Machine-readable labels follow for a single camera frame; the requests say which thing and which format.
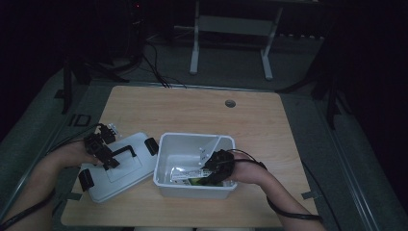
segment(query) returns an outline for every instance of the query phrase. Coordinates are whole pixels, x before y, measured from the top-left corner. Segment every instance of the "forearm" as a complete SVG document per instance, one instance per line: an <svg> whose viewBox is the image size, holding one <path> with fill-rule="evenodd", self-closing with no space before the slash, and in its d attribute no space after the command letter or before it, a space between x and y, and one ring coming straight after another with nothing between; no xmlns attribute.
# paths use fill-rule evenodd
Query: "forearm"
<svg viewBox="0 0 408 231"><path fill-rule="evenodd" d="M52 157L45 157L33 169L23 191L8 211L2 223L44 200L54 189L60 167ZM51 230L52 203L33 212L8 230Z"/></svg>
<svg viewBox="0 0 408 231"><path fill-rule="evenodd" d="M291 214L310 215L310 212L297 202L271 173L265 171L260 179L259 186L280 210ZM318 220L287 218L279 214L278 217L285 230L324 230Z"/></svg>

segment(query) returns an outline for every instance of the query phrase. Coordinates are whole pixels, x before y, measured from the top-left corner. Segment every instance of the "gray floor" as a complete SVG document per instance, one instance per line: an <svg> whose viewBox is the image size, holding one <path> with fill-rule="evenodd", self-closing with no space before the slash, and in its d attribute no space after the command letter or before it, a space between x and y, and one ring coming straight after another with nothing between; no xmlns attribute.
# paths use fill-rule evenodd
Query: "gray floor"
<svg viewBox="0 0 408 231"><path fill-rule="evenodd" d="M198 73L191 76L188 37L179 38L172 45L160 37L151 38L158 50L158 70L187 88L274 91L304 77L321 45L321 40L311 38L277 38L269 55L274 78L266 81L259 51L253 46L232 47L229 43L203 40ZM152 47L146 46L145 55L153 62ZM123 73L122 77L131 80L129 85L159 87L148 69L143 62L139 68ZM171 79L168 81L175 88L183 87ZM63 102L53 97L62 87L62 73L50 79L1 143L1 208L7 207L18 180L45 149L53 142L82 130L68 126L73 114L90 115L92 122L98 121L114 85L117 83L102 78L94 79L90 86L74 85L74 103L67 115L61 115ZM340 108L342 113L335 117L336 130L329 129L324 120L325 102L314 101L310 97L312 87L309 85L290 94L281 94L281 97L309 183L317 192L315 201L326 228L408 230L406 214L376 162L358 122ZM13 158L4 153L13 154ZM67 169L62 173L57 186L57 201L66 199L77 171ZM64 202L54 216L55 230L120 230L117 227L63 226L60 223L63 208Z"/></svg>

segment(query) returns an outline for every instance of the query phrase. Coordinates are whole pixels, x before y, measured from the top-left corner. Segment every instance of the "black cable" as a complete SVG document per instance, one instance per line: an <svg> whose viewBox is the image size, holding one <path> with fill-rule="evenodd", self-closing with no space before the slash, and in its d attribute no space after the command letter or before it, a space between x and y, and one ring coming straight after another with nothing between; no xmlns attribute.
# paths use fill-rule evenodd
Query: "black cable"
<svg viewBox="0 0 408 231"><path fill-rule="evenodd" d="M218 162L217 165L220 166L220 165L225 165L225 164L228 164L228 163L236 163L236 162L249 162L249 163L258 165L260 167L266 168L265 165L262 162L257 162L257 161L248 160L248 159L235 159L235 160L231 160L231 161Z"/></svg>
<svg viewBox="0 0 408 231"><path fill-rule="evenodd" d="M89 131L90 129L95 128L95 127L97 127L97 126L102 126L102 125L103 125L102 123L95 123L95 124L91 125L90 127L88 127L86 130L81 131L81 132L79 132L79 133L77 133L77 134L75 134L75 135L73 135L73 136L70 136L70 137L67 137L67 138L63 139L62 141L60 141L59 143L57 143L56 145L54 145L53 147L51 147L51 148L47 151L46 154L48 154L48 153L50 153L50 152L52 152L52 151L55 151L56 149L58 149L58 148L60 148L60 147L62 147L62 146L64 146L64 145L66 145L66 144L69 144L69 141L71 141L72 139L74 139L74 138L76 138L76 137L78 137L78 136L80 136L80 135L86 133L86 132Z"/></svg>
<svg viewBox="0 0 408 231"><path fill-rule="evenodd" d="M306 168L306 170L309 172L309 174L312 176L313 181L315 181L315 184L318 186L319 191L320 191L320 193L321 193L321 195L322 195L324 201L325 201L326 204L327 204L327 207L329 208L329 210L330 210L330 212L331 212L331 214L332 214L332 216L333 216L333 220L335 221L337 227L338 227L339 230L341 231L342 228L341 228L341 226L340 226L340 223L339 223L339 221L337 220L337 218L336 218L336 216L335 216L335 214L334 214L333 208L331 207L329 201L327 200L327 197L326 197L324 191L321 189L321 186L320 186L320 184L319 184L319 181L316 179L315 175L314 175L313 172L309 169L309 167L308 167L302 160L300 160L300 161L301 161L301 163L303 164L303 166Z"/></svg>
<svg viewBox="0 0 408 231"><path fill-rule="evenodd" d="M275 204L273 204L272 201L270 201L270 199L268 197L267 197L267 202L268 202L269 207L273 211L275 211L275 213L278 214L278 215L282 215L282 216L287 217L287 218L319 220L320 222L323 221L322 217L318 216L318 215L293 214L293 213L285 212L285 211L279 209Z"/></svg>
<svg viewBox="0 0 408 231"><path fill-rule="evenodd" d="M182 85L185 89L187 88L187 86L185 84L183 84L182 82L180 82L178 79L176 78L172 78L172 77L168 77L168 76L162 76L165 79L170 79L170 80L174 80L175 82L177 82L179 85Z"/></svg>
<svg viewBox="0 0 408 231"><path fill-rule="evenodd" d="M99 1L96 1L95 2L95 4L96 5L100 5L100 3L99 3ZM128 26L127 26L127 37L126 37L126 41L124 41L124 42L126 42L126 48L124 49L124 51L123 51L123 53L122 54L120 54L120 55L118 55L119 57L126 57L128 54L129 54L129 50L130 50L130 44L131 44L131 40L132 40L132 32L133 32L133 23L135 23L133 20L132 20L132 17L131 17L131 15L132 15L132 3L131 3L131 1L126 1L126 13L124 14L125 16L126 16L126 22L128 23ZM100 12L100 9L99 8L96 8L96 13L98 14L98 16L99 17L102 17L102 15L101 15L101 12ZM110 70L110 71L112 71L112 72L116 72L116 73L118 73L118 72L122 72L122 71L125 71L125 70L128 70L128 69L130 69L130 68L132 68L133 66L136 66L136 65L138 65L138 64L140 64L141 63L141 60L142 60L142 58L141 57L139 57L138 55L136 55L136 54L130 54L130 55L132 55L132 56L135 56L135 57L132 57L131 59L129 59L129 63L128 64L124 64L124 65L122 65L122 66L117 66L117 67L112 67L112 68L107 68L108 70Z"/></svg>
<svg viewBox="0 0 408 231"><path fill-rule="evenodd" d="M68 145L68 144L71 144L71 143L79 142L79 141L83 141L83 140L68 141L68 142L64 143L64 146Z"/></svg>
<svg viewBox="0 0 408 231"><path fill-rule="evenodd" d="M144 56L144 54L143 58L147 61L147 64L149 64L150 68L153 71L154 76L159 81L159 83L161 83L163 87L169 89L170 84L165 79L163 79L162 75L159 73L159 71L157 71L156 67L151 62L149 62L149 60Z"/></svg>
<svg viewBox="0 0 408 231"><path fill-rule="evenodd" d="M6 229L10 228L10 226L14 225L15 223L17 223L17 222L21 221L22 219L26 218L27 216L31 215L32 213L34 213L38 209L44 207L52 199L54 194L55 194L55 190L53 190L50 194L48 194L47 197L45 197L45 199L43 199L39 203L33 205L32 207L22 211L21 213L13 216L12 218L10 218L7 221L5 221L4 223L2 223L0 225L0 231L3 231L3 230L6 230Z"/></svg>

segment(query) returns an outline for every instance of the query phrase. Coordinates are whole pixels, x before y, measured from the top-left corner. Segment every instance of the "table top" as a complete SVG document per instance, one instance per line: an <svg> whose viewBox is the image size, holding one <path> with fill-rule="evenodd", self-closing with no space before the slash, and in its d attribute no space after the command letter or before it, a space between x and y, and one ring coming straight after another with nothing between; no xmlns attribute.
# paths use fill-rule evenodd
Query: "table top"
<svg viewBox="0 0 408 231"><path fill-rule="evenodd" d="M233 100L233 108L225 105ZM236 147L263 162L311 213L313 199L278 94L243 90L114 87L100 122L114 123L124 137L144 132L158 143L166 132L231 136ZM226 199L163 197L149 177L108 201L94 203L77 180L62 216L65 225L159 227L281 226L256 185L240 183Z"/></svg>

